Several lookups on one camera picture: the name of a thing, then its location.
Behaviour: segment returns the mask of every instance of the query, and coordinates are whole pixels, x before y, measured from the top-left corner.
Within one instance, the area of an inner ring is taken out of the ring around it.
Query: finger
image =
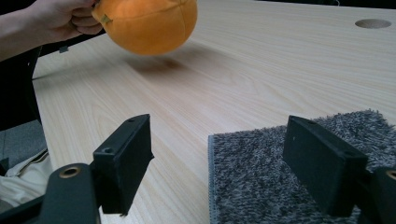
[[[95,0],[64,0],[59,2],[60,7],[72,11],[80,7],[91,7],[95,3]]]
[[[72,15],[75,17],[90,17],[92,15],[91,7],[79,7],[73,10]]]
[[[97,35],[102,29],[102,24],[96,24],[94,26],[78,26],[77,31],[84,35]]]
[[[99,22],[93,17],[73,17],[72,22],[76,26],[94,26],[99,24]]]

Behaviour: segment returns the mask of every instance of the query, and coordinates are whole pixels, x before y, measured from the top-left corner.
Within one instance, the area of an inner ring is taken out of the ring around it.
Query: screw hole
[[[355,22],[355,25],[366,28],[366,29],[380,29],[386,28],[392,25],[390,21],[378,20],[378,19],[368,19]]]
[[[105,152],[105,153],[113,153],[113,152],[114,152],[114,149],[111,148],[111,147],[106,147],[106,148],[104,148],[102,151]]]
[[[61,171],[59,176],[61,178],[70,178],[70,177],[73,177],[75,175],[78,175],[80,171],[81,171],[81,169],[79,167],[73,166],[73,167],[69,167],[69,168],[64,169],[63,171]]]

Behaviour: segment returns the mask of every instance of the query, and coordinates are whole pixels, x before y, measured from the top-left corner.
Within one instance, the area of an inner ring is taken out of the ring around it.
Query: light wood tabletop
[[[161,56],[101,35],[38,60],[35,93],[54,168],[92,162],[126,119],[151,115],[155,159],[129,215],[103,223],[209,223],[213,133],[366,109],[396,124],[395,10],[248,0],[199,0],[198,10],[191,38]],[[365,19],[391,26],[355,24]]]

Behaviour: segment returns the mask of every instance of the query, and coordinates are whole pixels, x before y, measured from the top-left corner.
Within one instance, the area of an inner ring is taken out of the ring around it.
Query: gray carpet sample
[[[365,110],[313,121],[366,154],[367,170],[396,167],[396,131],[380,113]],[[282,160],[286,128],[209,136],[211,224],[357,223],[361,211],[356,206],[351,217],[329,217],[319,212]]]

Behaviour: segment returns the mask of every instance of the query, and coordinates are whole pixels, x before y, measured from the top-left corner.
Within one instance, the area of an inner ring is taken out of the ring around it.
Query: wood grain
[[[91,162],[126,119],[151,115],[155,159],[127,217],[208,223],[207,137],[373,109],[396,124],[394,10],[199,0],[179,49],[133,55],[107,35],[40,58],[35,92],[54,168]],[[355,25],[390,21],[383,29]]]

